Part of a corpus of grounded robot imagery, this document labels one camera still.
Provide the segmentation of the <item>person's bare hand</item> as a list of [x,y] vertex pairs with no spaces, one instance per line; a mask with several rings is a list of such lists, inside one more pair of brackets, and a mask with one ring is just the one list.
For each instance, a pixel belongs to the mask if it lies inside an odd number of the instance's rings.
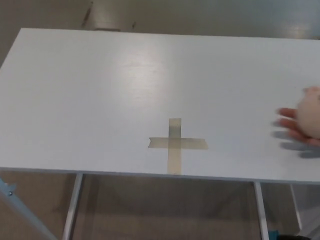
[[297,110],[294,108],[279,108],[276,113],[280,116],[273,125],[275,127],[283,128],[284,130],[273,131],[272,136],[274,138],[293,140],[296,142],[301,142],[305,145],[312,147],[320,147],[320,140],[316,138],[311,138],[301,131],[297,122]]

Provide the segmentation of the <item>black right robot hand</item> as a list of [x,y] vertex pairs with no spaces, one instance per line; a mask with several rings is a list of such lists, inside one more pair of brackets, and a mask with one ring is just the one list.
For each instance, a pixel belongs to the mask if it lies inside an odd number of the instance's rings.
[[300,236],[300,235],[278,235],[277,240],[311,240],[309,237]]

